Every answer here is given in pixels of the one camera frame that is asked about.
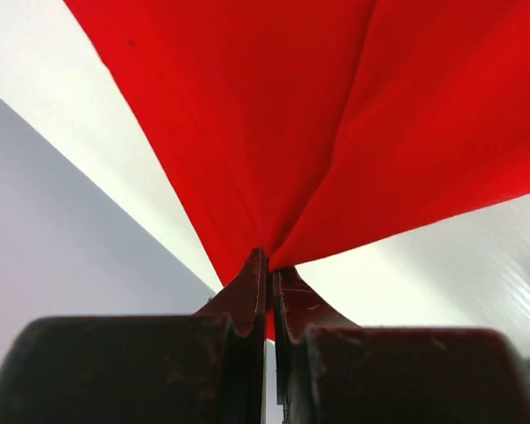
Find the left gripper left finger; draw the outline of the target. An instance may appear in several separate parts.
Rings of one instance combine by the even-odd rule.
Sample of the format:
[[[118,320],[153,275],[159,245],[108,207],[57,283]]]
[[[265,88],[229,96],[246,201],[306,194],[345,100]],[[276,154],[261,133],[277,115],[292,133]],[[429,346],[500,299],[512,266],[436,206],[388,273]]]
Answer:
[[[189,315],[30,322],[0,367],[0,423],[261,423],[267,259]]]

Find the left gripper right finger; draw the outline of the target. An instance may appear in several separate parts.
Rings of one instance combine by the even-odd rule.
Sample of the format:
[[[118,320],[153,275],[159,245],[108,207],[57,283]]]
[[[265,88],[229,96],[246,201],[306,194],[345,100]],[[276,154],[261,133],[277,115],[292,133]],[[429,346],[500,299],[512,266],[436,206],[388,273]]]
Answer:
[[[287,423],[530,423],[530,375],[501,333],[361,327],[294,269],[271,277]]]

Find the red t shirt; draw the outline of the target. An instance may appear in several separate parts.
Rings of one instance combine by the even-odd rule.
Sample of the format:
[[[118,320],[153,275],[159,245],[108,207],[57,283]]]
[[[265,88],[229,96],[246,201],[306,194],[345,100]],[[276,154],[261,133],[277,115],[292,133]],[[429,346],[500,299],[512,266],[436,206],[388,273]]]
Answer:
[[[530,193],[530,1],[71,1],[223,284]]]

